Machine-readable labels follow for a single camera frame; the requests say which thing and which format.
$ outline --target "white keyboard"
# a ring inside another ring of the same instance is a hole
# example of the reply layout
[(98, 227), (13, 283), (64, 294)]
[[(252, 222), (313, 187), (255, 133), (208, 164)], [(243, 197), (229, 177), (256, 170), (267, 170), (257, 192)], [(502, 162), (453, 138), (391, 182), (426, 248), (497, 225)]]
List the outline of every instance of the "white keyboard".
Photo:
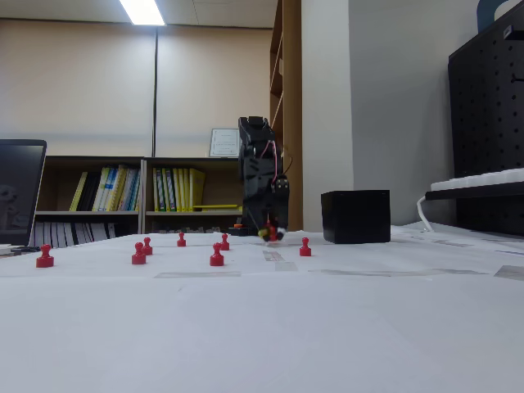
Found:
[(510, 169), (490, 174), (479, 174), (466, 178), (452, 178), (447, 182), (433, 183), (432, 191), (453, 190), (455, 188), (468, 188), (489, 186), (492, 184), (524, 182), (524, 169)]

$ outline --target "beige wall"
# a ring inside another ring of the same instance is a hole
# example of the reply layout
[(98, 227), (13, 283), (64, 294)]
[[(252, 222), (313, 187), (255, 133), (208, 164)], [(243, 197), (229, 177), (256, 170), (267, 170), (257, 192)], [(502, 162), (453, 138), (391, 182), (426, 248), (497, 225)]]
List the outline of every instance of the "beige wall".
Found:
[[(157, 156), (206, 156), (212, 128), (269, 115), (270, 31), (160, 31)], [(151, 28), (0, 21), (0, 138), (149, 156), (154, 53)]]
[(270, 41), (268, 30), (161, 30), (156, 156), (206, 156), (212, 128), (269, 116)]
[(0, 21), (0, 138), (150, 155), (154, 54), (151, 28)]

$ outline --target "ceiling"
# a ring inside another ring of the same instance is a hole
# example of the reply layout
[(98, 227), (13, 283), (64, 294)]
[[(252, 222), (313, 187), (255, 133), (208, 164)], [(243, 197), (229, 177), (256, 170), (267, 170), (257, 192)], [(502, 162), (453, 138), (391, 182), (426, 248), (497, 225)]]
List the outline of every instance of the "ceiling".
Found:
[[(165, 23), (273, 27), (278, 0), (156, 0)], [(129, 22), (120, 0), (0, 0), (0, 18)]]

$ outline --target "white cable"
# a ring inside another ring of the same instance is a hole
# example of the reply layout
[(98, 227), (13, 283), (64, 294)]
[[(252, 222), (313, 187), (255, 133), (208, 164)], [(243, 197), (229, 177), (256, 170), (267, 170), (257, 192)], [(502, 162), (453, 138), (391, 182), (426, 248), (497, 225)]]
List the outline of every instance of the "white cable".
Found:
[(429, 232), (435, 232), (435, 231), (433, 230), (433, 228), (431, 227), (431, 225), (429, 224), (429, 221), (427, 221), (426, 216), (424, 215), (424, 212), (422, 211), (422, 205), (421, 205), (421, 203), (423, 203), (425, 200), (426, 200), (426, 197), (423, 196), (423, 197), (420, 198), (420, 200), (417, 202), (418, 215), (420, 216), (420, 219), (422, 220), (422, 222), (426, 225), (427, 230), (428, 230)]

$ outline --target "yellow book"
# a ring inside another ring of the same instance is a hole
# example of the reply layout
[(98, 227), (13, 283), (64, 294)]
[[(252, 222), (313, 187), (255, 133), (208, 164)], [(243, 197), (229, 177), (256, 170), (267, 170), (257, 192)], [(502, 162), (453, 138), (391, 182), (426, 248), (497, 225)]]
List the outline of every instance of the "yellow book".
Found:
[(180, 201), (180, 191), (178, 185), (178, 171), (176, 168), (173, 168), (173, 188), (174, 188), (174, 203), (177, 206), (177, 211), (182, 211), (182, 202)]
[(186, 211), (186, 198), (183, 189), (183, 169), (178, 169), (178, 191), (180, 192), (181, 207), (180, 211)]
[(118, 165), (118, 169), (116, 170), (115, 174), (115, 179), (111, 182), (111, 188), (109, 190), (109, 193), (107, 194), (106, 208), (104, 209), (104, 211), (111, 211), (111, 207), (113, 206), (113, 200), (115, 199), (116, 188), (118, 187), (120, 180), (122, 179), (123, 172), (124, 166)]
[(194, 205), (200, 205), (202, 203), (205, 180), (206, 174), (200, 170), (193, 168), (189, 170), (189, 211), (193, 211)]
[(194, 209), (237, 209), (239, 205), (194, 205)]
[(118, 176), (118, 179), (117, 179), (118, 183), (116, 184), (115, 195), (113, 196), (113, 202), (111, 203), (110, 211), (117, 211), (118, 210), (118, 205), (120, 203), (120, 199), (124, 195), (124, 185), (125, 185), (125, 179), (127, 178), (127, 176), (128, 176), (128, 169), (127, 168), (122, 168), (122, 173), (121, 174), (120, 174), (120, 170), (119, 170), (119, 176)]
[(169, 206), (169, 184), (167, 183), (167, 176), (165, 175), (165, 168), (162, 168), (162, 184), (164, 184), (164, 201), (165, 201), (165, 211), (171, 211)]
[(73, 201), (71, 202), (69, 211), (76, 211), (76, 208), (79, 205), (80, 196), (82, 195), (82, 190), (84, 189), (85, 179), (87, 177), (88, 177), (88, 173), (82, 172), (82, 176), (80, 176), (79, 185), (76, 186), (75, 196), (73, 196)]
[(158, 188), (156, 188), (156, 168), (153, 168), (153, 199), (155, 200), (155, 211), (158, 210)]
[(102, 175), (100, 177), (100, 183), (98, 184), (97, 196), (95, 197), (95, 203), (93, 203), (92, 211), (98, 211), (102, 194), (106, 189), (107, 175), (109, 174), (109, 168), (102, 168)]
[(183, 199), (186, 204), (186, 211), (189, 211), (189, 170), (183, 170)]

